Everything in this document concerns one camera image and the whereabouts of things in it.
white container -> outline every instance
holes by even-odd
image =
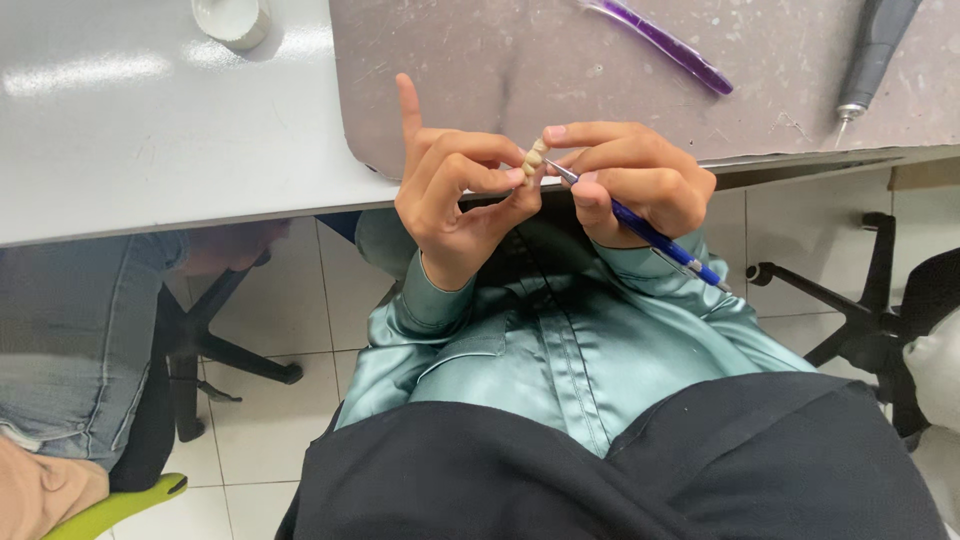
[[[253,49],[270,31],[267,0],[193,0],[193,18],[205,34],[238,51]]]

black skirt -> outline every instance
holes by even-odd
[[[459,403],[408,404],[328,429],[306,452],[277,538],[947,534],[866,385],[768,373],[664,399],[604,458],[561,431]]]

dental model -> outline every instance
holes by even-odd
[[[523,181],[524,185],[530,185],[530,177],[537,173],[537,167],[543,165],[543,154],[549,151],[550,147],[543,142],[542,138],[534,141],[533,148],[530,149],[530,152],[527,152],[523,166],[520,167],[523,169],[523,173],[527,175],[527,178]]]

pen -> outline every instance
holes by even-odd
[[[573,171],[564,169],[546,158],[543,161],[556,169],[557,173],[570,185],[574,185],[580,180],[580,175]],[[650,244],[650,249],[665,260],[667,264],[673,266],[674,270],[690,278],[703,280],[706,284],[713,285],[724,292],[731,292],[730,286],[721,280],[720,276],[717,276],[705,264],[688,253],[680,244],[654,229],[647,220],[636,215],[616,200],[611,200],[611,204],[613,216],[616,217],[616,220]]]

fingernail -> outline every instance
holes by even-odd
[[[549,126],[547,127],[546,132],[550,135],[550,139],[556,142],[564,138],[566,126]]]
[[[507,171],[507,178],[509,178],[512,183],[518,184],[523,182],[523,180],[527,178],[527,175],[523,172],[523,169],[510,169]]]
[[[593,201],[591,199],[582,199],[580,197],[574,196],[573,204],[577,205],[578,207],[592,207],[593,205],[596,204],[596,201]]]

